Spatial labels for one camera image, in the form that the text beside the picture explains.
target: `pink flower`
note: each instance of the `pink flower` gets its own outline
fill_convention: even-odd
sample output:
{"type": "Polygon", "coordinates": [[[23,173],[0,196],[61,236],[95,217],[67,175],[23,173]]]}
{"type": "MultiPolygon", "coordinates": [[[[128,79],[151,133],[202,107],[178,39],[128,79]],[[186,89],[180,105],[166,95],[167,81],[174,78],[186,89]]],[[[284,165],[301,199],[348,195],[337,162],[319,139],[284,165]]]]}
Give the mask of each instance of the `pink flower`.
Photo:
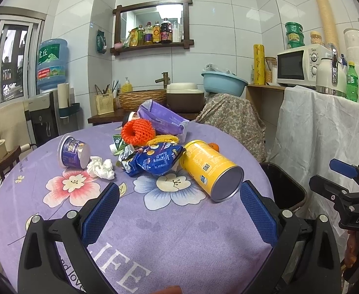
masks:
{"type": "Polygon", "coordinates": [[[45,195],[44,203],[54,208],[69,197],[69,202],[75,207],[82,207],[90,200],[97,198],[100,194],[100,186],[87,171],[78,169],[67,169],[62,177],[57,176],[50,179],[46,188],[50,192],[45,195]]]}

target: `window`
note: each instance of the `window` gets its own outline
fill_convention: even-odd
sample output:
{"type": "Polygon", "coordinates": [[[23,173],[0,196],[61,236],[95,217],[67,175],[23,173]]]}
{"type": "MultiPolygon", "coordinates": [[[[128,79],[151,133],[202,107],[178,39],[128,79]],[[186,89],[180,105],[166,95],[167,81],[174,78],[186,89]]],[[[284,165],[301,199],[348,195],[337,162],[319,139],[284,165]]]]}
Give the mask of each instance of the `window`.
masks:
{"type": "Polygon", "coordinates": [[[40,19],[0,15],[0,106],[36,95],[41,24],[40,19]]]}

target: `wooden chair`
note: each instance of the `wooden chair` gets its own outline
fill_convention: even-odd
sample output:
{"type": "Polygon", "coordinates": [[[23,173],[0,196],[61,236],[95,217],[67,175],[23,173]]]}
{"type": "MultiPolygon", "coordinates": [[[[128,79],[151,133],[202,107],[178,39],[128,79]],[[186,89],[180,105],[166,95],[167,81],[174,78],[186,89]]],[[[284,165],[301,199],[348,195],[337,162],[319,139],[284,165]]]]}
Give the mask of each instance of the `wooden chair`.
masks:
{"type": "Polygon", "coordinates": [[[20,149],[20,146],[16,146],[0,160],[0,177],[3,181],[5,179],[4,171],[6,171],[8,168],[11,170],[13,168],[13,163],[18,163],[20,161],[19,156],[21,153],[22,150],[20,149]]]}

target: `microwave oven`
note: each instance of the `microwave oven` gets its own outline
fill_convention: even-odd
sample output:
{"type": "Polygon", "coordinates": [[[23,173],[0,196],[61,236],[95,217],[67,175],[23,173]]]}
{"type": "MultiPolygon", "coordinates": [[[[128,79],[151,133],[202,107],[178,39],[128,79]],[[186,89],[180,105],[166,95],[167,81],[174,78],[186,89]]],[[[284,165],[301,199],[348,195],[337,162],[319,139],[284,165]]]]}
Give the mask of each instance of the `microwave oven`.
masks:
{"type": "Polygon", "coordinates": [[[322,58],[332,58],[332,54],[320,44],[296,47],[277,54],[277,82],[315,87],[317,68],[322,58]]]}

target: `trash can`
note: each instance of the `trash can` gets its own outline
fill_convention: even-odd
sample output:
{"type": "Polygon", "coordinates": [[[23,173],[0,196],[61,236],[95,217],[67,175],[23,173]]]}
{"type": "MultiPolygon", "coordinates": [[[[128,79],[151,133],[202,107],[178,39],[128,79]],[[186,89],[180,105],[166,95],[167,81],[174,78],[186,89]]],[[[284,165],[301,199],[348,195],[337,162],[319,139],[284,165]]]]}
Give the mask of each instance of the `trash can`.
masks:
{"type": "Polygon", "coordinates": [[[280,209],[298,211],[307,200],[306,190],[274,163],[260,163],[272,186],[275,203],[280,209]]]}

